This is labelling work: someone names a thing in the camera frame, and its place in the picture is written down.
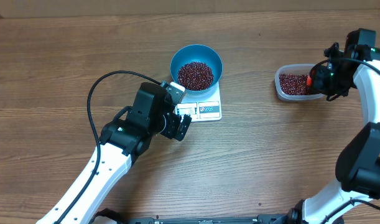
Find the orange measuring scoop blue handle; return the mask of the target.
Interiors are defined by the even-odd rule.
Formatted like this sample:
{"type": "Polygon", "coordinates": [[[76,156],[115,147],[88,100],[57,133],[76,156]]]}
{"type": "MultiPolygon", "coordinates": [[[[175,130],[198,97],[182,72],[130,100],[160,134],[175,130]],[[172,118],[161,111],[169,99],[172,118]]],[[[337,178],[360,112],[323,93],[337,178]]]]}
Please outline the orange measuring scoop blue handle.
{"type": "Polygon", "coordinates": [[[311,74],[308,74],[307,76],[307,87],[310,88],[312,86],[312,78],[311,78],[311,74]]]}

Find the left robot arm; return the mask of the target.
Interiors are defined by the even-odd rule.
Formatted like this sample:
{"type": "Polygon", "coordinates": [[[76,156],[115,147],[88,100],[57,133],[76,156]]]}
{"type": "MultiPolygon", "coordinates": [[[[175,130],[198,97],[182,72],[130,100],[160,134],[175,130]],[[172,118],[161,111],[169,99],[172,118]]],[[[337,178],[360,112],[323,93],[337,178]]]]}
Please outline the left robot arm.
{"type": "Polygon", "coordinates": [[[184,95],[185,88],[174,82],[142,83],[133,105],[104,126],[85,168],[39,223],[91,223],[109,191],[148,150],[155,135],[184,138],[191,118],[174,113],[184,95]]]}

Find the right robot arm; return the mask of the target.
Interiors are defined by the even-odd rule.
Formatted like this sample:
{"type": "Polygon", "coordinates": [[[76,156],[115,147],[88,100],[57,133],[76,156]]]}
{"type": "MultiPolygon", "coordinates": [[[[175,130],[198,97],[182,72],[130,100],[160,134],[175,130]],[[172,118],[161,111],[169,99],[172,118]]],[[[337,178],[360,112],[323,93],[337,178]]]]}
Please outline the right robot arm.
{"type": "Polygon", "coordinates": [[[333,101],[358,90],[364,126],[342,150],[335,178],[318,194],[291,208],[276,223],[343,223],[343,215],[364,204],[380,211],[380,49],[376,32],[359,28],[346,36],[344,50],[338,43],[325,49],[325,60],[308,73],[312,93],[333,101]]]}

